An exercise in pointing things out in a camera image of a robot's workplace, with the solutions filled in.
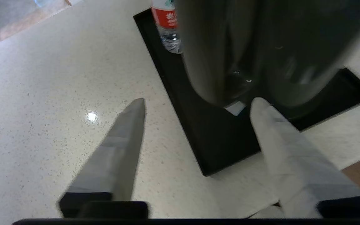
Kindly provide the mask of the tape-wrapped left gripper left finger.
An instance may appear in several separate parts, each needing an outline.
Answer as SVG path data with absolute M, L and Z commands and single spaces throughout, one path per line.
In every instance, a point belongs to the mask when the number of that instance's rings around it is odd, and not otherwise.
M 109 200 L 130 201 L 144 138 L 145 99 L 133 100 L 118 114 L 111 129 L 66 189 L 77 199 L 107 194 Z

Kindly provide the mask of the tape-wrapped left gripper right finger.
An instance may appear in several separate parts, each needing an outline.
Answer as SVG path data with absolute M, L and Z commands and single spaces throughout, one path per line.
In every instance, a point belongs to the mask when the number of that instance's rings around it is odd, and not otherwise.
M 360 188 L 264 98 L 250 120 L 289 218 L 360 218 Z

